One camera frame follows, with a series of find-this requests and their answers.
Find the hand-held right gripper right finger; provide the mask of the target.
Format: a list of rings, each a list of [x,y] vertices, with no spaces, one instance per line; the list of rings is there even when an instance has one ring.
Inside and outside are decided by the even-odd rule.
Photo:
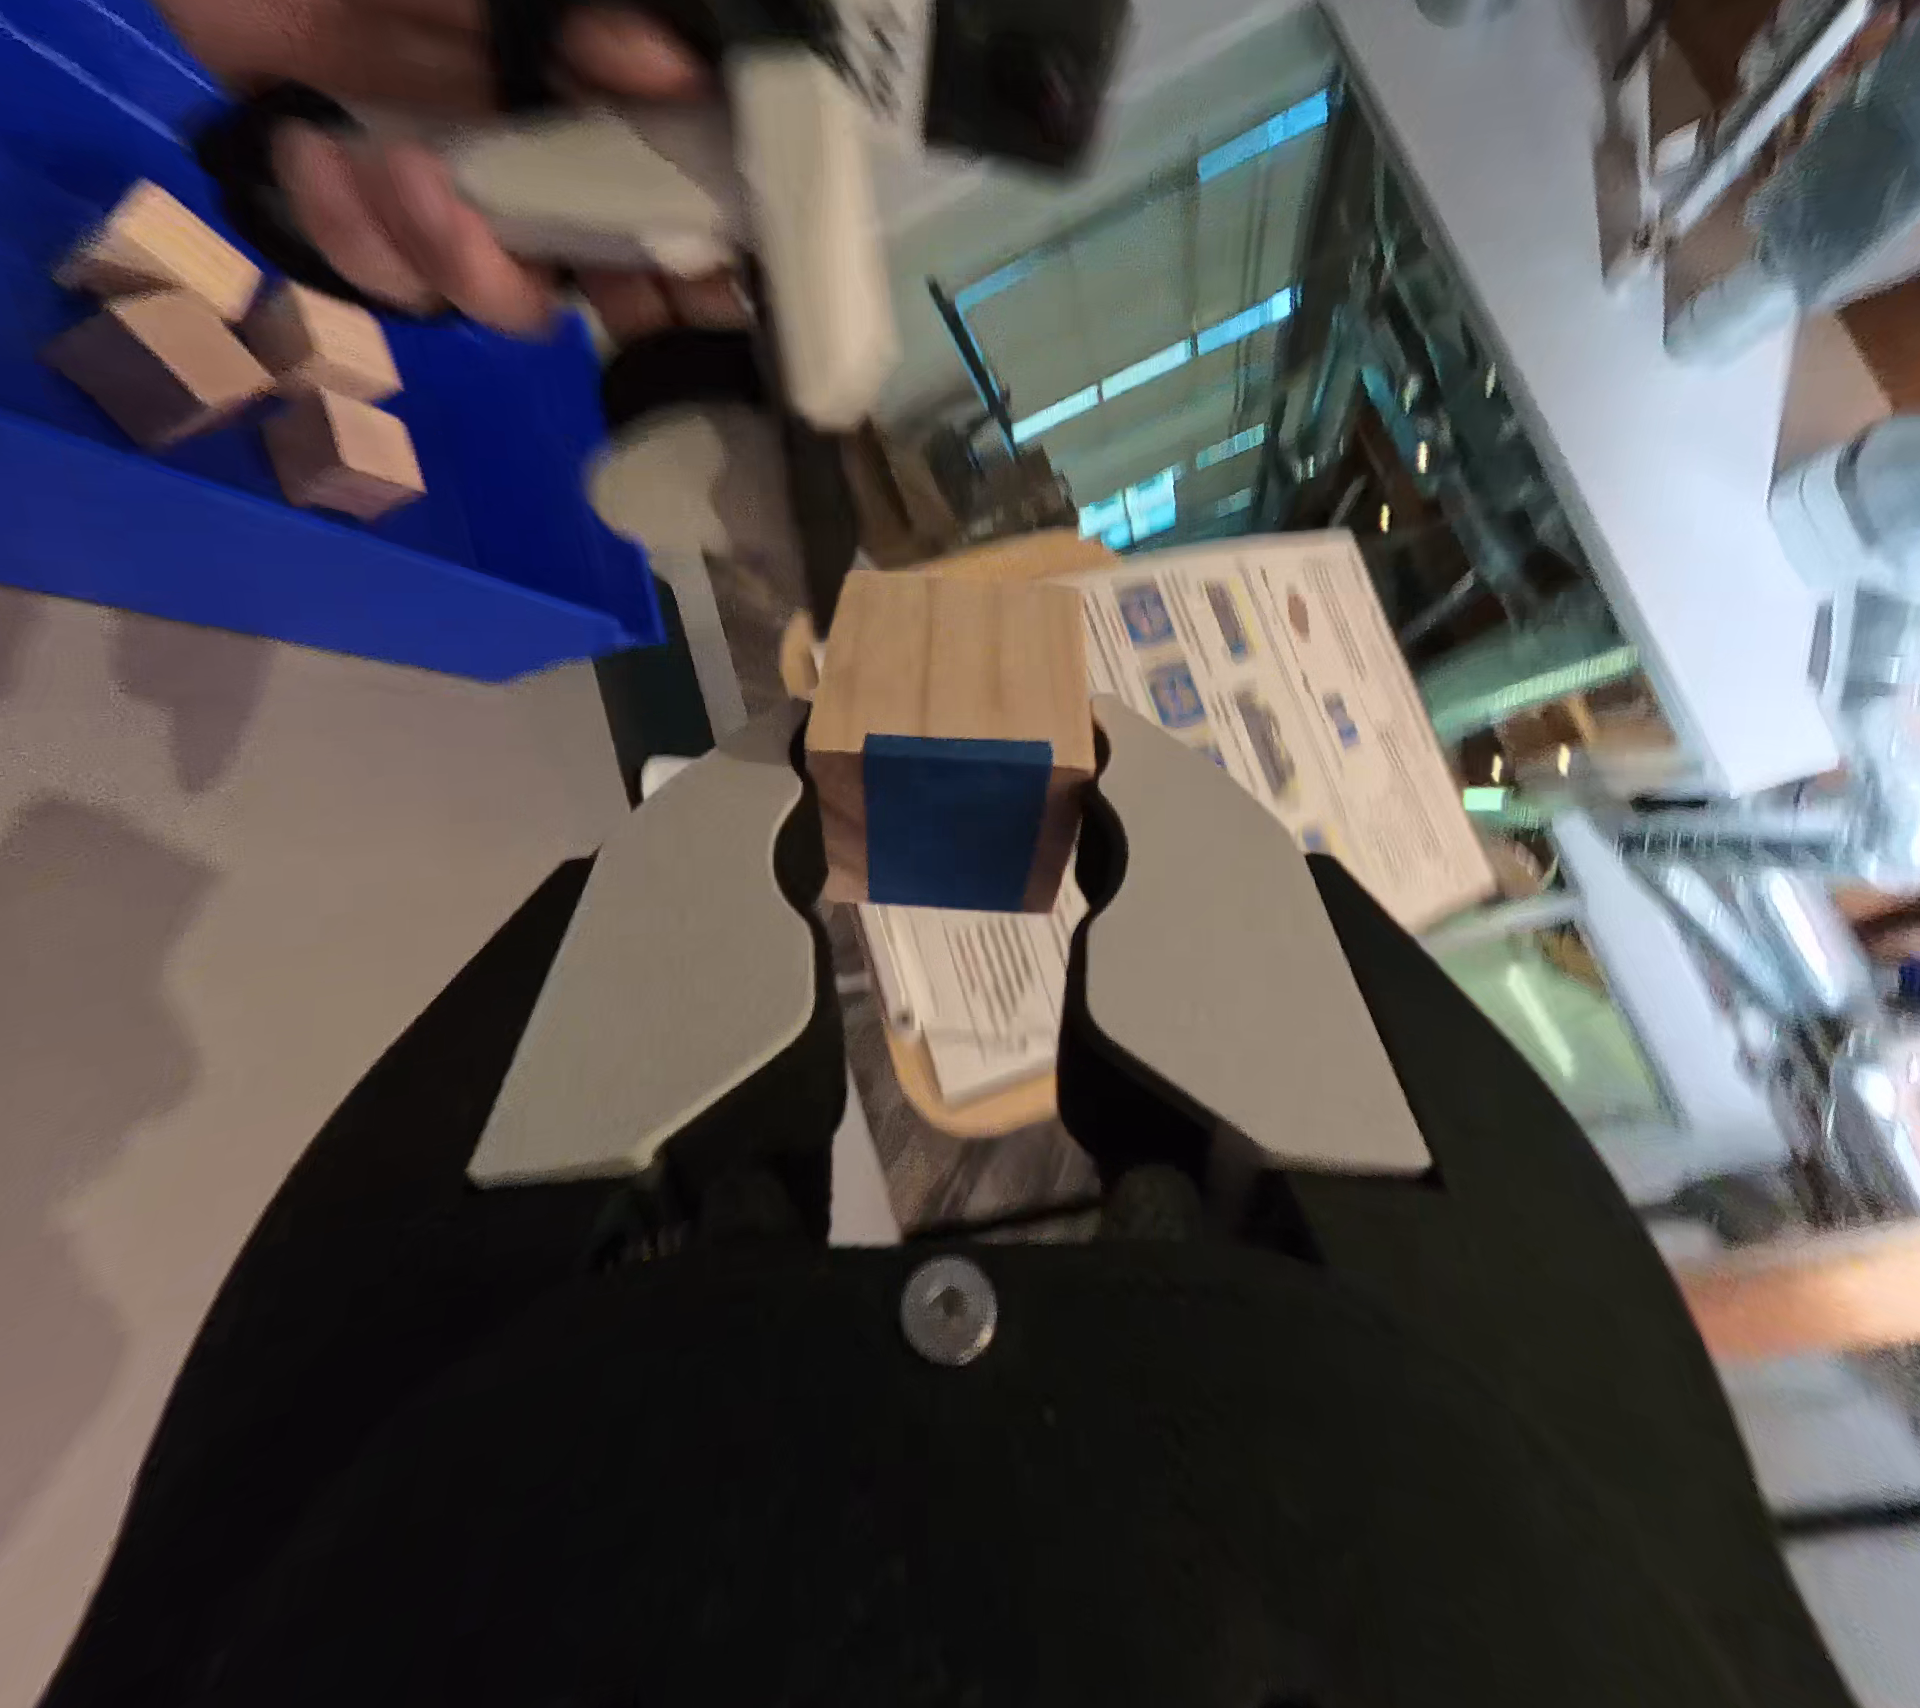
[[[1097,693],[1076,841],[1090,1036],[1270,1164],[1414,1178],[1432,1149],[1284,821]]]

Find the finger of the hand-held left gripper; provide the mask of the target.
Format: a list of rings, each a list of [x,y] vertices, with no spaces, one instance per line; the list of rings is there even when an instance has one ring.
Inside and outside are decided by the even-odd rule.
[[[865,106],[797,42],[732,52],[726,94],[782,398],[815,432],[856,432],[900,360]]]

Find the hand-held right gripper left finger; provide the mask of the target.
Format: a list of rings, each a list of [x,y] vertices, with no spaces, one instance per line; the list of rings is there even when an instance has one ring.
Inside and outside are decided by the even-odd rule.
[[[468,1160],[479,1187],[827,1149],[841,1011],[808,705],[755,713],[616,828]]]

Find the blue plastic bin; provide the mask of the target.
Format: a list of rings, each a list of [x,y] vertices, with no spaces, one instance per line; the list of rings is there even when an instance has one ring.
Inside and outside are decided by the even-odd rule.
[[[232,237],[190,149],[226,102],[147,0],[2,0],[3,584],[483,684],[659,644],[649,564],[584,491],[607,426],[577,313],[386,327],[425,494],[371,524],[289,503],[258,416],[147,454],[41,361],[85,312],[54,268],[129,185]]]

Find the printed instruction sheet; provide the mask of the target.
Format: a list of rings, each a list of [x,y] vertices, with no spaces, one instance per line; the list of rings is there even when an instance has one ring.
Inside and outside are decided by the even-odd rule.
[[[1493,896],[1491,859],[1352,534],[1168,547],[1043,584],[1082,596],[1093,693],[1218,764],[1402,927],[1424,934]],[[1069,873],[1048,918],[860,907],[886,1022],[924,1036],[950,1101],[1053,1069],[1084,913]]]

